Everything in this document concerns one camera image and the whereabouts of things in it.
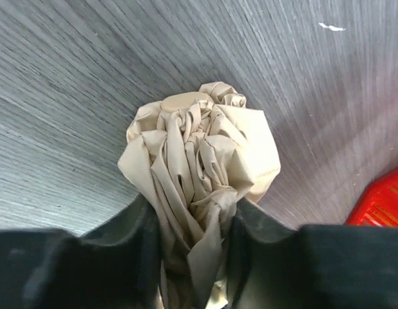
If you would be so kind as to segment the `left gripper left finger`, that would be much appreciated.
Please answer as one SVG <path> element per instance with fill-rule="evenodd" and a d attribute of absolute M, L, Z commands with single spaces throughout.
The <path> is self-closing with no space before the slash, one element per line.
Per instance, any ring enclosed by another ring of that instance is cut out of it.
<path fill-rule="evenodd" d="M 142 196 L 83 236 L 0 230 L 0 308 L 156 308 L 161 262 Z"/>

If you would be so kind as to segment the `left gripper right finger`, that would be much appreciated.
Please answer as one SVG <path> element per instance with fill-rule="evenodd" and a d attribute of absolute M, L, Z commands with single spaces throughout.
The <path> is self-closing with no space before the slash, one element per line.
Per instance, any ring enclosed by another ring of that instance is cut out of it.
<path fill-rule="evenodd" d="M 398 308 L 398 228 L 288 229 L 246 199 L 229 233 L 230 308 Z"/>

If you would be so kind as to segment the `beige folding umbrella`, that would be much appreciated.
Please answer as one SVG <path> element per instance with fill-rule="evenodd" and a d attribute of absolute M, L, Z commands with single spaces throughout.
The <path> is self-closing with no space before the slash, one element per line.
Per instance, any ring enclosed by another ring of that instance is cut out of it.
<path fill-rule="evenodd" d="M 229 229 L 241 199 L 256 205 L 281 164 L 262 110 L 224 82 L 139 107 L 118 168 L 158 216 L 167 308 L 227 303 Z"/>

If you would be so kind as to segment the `red plastic basket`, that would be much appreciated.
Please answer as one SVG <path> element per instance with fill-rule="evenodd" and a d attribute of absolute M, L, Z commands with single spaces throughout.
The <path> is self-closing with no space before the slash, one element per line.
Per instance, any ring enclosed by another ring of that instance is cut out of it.
<path fill-rule="evenodd" d="M 398 168 L 373 181 L 364 190 L 345 223 L 398 227 Z"/>

